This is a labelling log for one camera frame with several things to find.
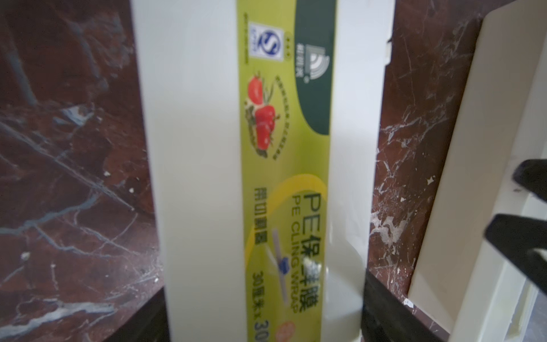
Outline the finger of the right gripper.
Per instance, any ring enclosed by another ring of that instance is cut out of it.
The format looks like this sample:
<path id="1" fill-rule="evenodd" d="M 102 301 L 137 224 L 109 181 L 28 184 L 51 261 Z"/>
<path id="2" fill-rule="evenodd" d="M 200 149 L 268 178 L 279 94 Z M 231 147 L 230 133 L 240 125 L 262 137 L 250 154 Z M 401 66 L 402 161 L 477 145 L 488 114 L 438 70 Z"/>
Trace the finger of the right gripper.
<path id="1" fill-rule="evenodd" d="M 538 289 L 546 293 L 546 221 L 495 215 L 485 239 Z"/>
<path id="2" fill-rule="evenodd" d="M 547 200 L 546 159 L 528 159 L 519 164 L 513 172 L 513 181 L 533 193 L 542 201 Z"/>

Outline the white wrap dispenser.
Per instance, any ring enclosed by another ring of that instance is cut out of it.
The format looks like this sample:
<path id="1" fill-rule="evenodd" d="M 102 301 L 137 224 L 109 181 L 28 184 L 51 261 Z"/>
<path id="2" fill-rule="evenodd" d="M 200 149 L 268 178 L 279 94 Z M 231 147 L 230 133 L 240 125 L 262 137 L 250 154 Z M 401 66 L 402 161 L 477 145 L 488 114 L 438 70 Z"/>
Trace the white wrap dispenser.
<path id="1" fill-rule="evenodd" d="M 451 341 L 522 341 L 538 289 L 484 239 L 495 215 L 546 218 L 511 178 L 546 156 L 546 3 L 514 1 L 481 26 L 409 299 Z"/>
<path id="2" fill-rule="evenodd" d="M 133 1 L 173 341 L 359 341 L 394 1 Z"/>

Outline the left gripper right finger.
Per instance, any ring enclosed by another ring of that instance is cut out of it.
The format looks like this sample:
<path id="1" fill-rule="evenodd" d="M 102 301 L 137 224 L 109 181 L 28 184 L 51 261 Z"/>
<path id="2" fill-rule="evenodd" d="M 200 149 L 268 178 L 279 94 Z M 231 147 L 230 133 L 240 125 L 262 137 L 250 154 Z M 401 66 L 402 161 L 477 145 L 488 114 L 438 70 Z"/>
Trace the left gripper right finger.
<path id="1" fill-rule="evenodd" d="M 447 341 L 421 322 L 370 271 L 363 290 L 364 341 Z"/>

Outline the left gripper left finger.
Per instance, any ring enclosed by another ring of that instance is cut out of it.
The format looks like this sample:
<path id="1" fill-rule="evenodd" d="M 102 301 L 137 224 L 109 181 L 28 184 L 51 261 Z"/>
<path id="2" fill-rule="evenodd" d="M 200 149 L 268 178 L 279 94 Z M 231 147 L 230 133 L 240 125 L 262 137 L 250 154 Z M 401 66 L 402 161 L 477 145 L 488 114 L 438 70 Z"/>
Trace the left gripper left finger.
<path id="1" fill-rule="evenodd" d="M 159 290 L 105 342 L 169 342 L 165 288 Z"/>

